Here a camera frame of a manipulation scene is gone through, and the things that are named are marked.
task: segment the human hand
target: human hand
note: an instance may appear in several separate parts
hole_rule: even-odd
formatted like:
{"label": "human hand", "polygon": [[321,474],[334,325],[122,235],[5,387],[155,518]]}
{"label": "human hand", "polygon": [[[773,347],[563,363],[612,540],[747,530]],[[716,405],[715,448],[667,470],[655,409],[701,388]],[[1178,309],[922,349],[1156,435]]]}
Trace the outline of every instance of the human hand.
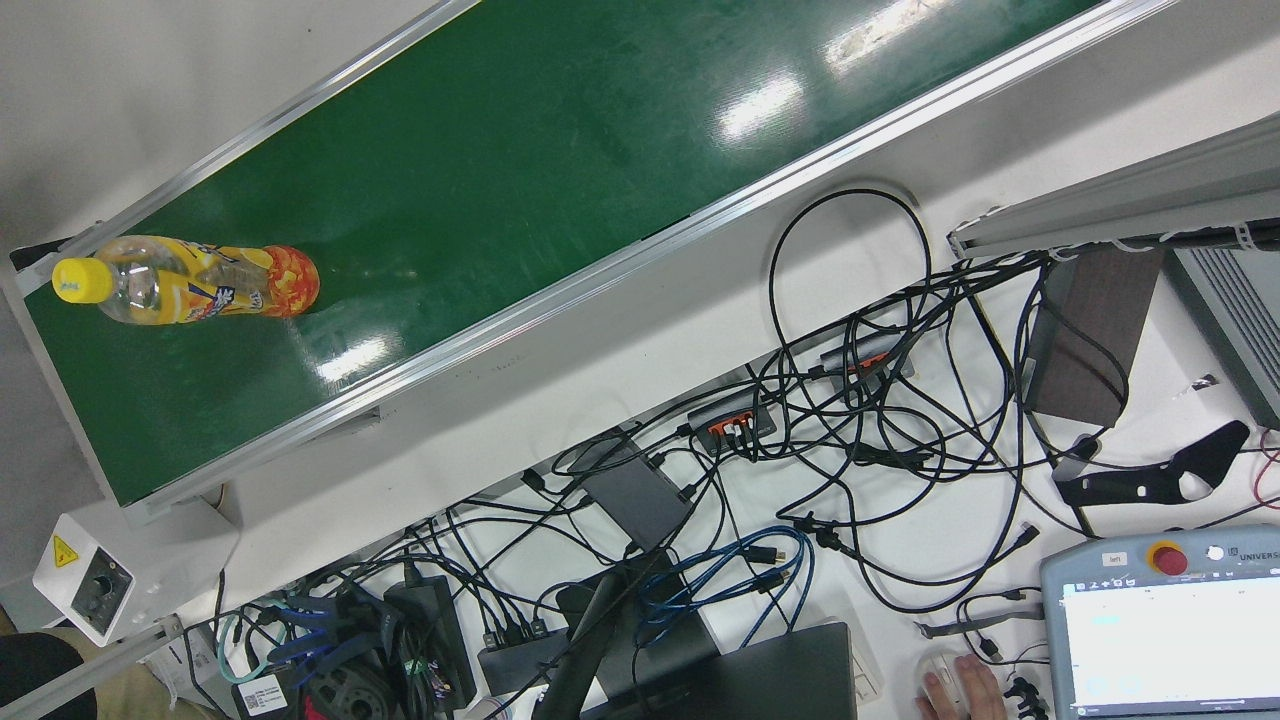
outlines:
{"label": "human hand", "polygon": [[[1000,683],[975,655],[965,655],[955,661],[960,687],[969,701],[969,716],[973,720],[1006,720],[1005,698]],[[915,698],[923,720],[963,720],[955,705],[942,689],[942,682],[933,673],[924,674],[924,692],[928,697]]]}

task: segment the red emergency stop button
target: red emergency stop button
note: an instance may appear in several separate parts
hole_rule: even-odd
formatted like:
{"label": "red emergency stop button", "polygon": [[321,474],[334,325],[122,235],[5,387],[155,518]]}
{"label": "red emergency stop button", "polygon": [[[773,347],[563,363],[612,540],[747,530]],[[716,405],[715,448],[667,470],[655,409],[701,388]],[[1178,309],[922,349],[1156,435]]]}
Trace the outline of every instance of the red emergency stop button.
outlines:
{"label": "red emergency stop button", "polygon": [[1181,575],[1187,571],[1187,556],[1176,547],[1157,547],[1151,555],[1151,564],[1166,575]]}

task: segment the computer mouse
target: computer mouse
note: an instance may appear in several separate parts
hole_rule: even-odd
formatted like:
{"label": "computer mouse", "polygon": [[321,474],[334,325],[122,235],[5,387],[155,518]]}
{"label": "computer mouse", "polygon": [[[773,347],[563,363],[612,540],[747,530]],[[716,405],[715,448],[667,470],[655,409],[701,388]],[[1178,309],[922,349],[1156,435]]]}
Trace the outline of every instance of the computer mouse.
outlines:
{"label": "computer mouse", "polygon": [[957,657],[960,656],[954,652],[925,655],[920,659],[920,665],[916,667],[916,678],[920,680],[920,693],[924,697],[929,697],[924,691],[924,675],[928,673],[937,675],[947,700],[955,705],[956,714],[960,717],[968,717],[969,700],[964,696],[964,688],[960,685],[960,673],[956,671]]}

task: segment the warning label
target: warning label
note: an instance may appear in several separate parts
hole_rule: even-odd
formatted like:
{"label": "warning label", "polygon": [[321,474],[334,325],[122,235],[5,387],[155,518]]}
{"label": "warning label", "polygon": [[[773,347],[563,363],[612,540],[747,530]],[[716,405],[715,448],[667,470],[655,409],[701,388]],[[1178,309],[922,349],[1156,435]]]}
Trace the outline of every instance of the warning label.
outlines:
{"label": "warning label", "polygon": [[72,550],[72,546],[67,544],[67,541],[54,536],[54,565],[56,568],[65,568],[72,562],[79,560],[79,555]]}

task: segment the white wall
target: white wall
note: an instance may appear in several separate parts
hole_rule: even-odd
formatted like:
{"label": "white wall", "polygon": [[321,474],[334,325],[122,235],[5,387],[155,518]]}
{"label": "white wall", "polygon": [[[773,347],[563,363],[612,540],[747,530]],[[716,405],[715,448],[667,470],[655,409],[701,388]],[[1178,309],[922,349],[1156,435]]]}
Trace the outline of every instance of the white wall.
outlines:
{"label": "white wall", "polygon": [[114,215],[434,0],[0,0],[0,249]]}

